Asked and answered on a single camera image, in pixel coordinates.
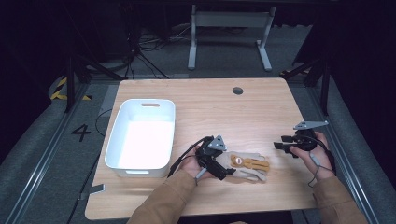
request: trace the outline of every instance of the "forearm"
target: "forearm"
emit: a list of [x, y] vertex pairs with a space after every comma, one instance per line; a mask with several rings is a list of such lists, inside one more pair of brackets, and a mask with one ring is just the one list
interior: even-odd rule
[[195, 189], [195, 181], [183, 170], [165, 180], [132, 214], [128, 224], [177, 223]]
[[367, 223], [345, 186], [336, 177], [320, 180], [314, 195], [322, 216], [322, 223]]

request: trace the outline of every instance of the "work glove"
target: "work glove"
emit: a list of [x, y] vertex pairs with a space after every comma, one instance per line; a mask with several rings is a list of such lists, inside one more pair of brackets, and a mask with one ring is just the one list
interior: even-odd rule
[[216, 161], [225, 169], [235, 169], [232, 176], [253, 181], [265, 181], [270, 170], [270, 164], [259, 153], [223, 152]]

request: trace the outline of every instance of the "hand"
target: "hand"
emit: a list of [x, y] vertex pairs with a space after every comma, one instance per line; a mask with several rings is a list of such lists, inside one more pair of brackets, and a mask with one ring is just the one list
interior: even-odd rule
[[268, 161], [259, 153], [223, 152], [216, 161], [225, 169], [235, 169], [232, 176], [253, 181], [265, 181], [270, 169]]
[[[315, 132], [315, 135], [317, 136], [317, 139], [326, 146], [326, 148], [329, 148], [326, 137], [323, 133]], [[330, 164], [329, 158], [327, 157], [324, 150], [325, 149], [322, 148], [320, 145], [317, 145], [317, 147], [309, 152], [303, 151], [297, 147], [290, 147], [290, 151], [304, 161], [308, 170], [313, 175], [316, 174], [317, 181], [334, 176], [334, 173], [331, 171], [332, 166]], [[317, 167], [313, 162], [312, 158], [310, 157], [309, 153], [313, 153], [315, 155], [315, 157], [320, 162], [320, 166], [323, 166], [329, 170]]]
[[[179, 170], [184, 170], [187, 173], [189, 173], [192, 177], [196, 177], [198, 175], [198, 173], [201, 172], [201, 170], [203, 169], [199, 164], [197, 159], [195, 158], [195, 151], [199, 148], [200, 146], [196, 146], [195, 148], [193, 148], [189, 153], [187, 153], [185, 159], [181, 162], [180, 166], [179, 166]], [[205, 172], [199, 179], [206, 179], [206, 178], [211, 178], [214, 177], [212, 174], [210, 174], [209, 172]]]

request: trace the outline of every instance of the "table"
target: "table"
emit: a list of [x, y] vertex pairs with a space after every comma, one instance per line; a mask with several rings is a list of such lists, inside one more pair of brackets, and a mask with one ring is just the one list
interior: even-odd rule
[[[240, 95], [233, 88], [243, 90]], [[88, 219], [129, 217], [164, 178], [118, 177], [105, 165], [106, 146], [120, 105], [127, 99], [168, 99], [176, 105], [171, 163], [191, 144], [221, 134], [229, 151], [260, 152], [271, 164], [267, 182], [234, 177], [199, 183], [182, 216], [308, 209], [316, 207], [307, 183], [313, 175], [302, 160], [274, 148], [303, 118], [283, 78], [125, 80], [115, 99], [92, 185]]]

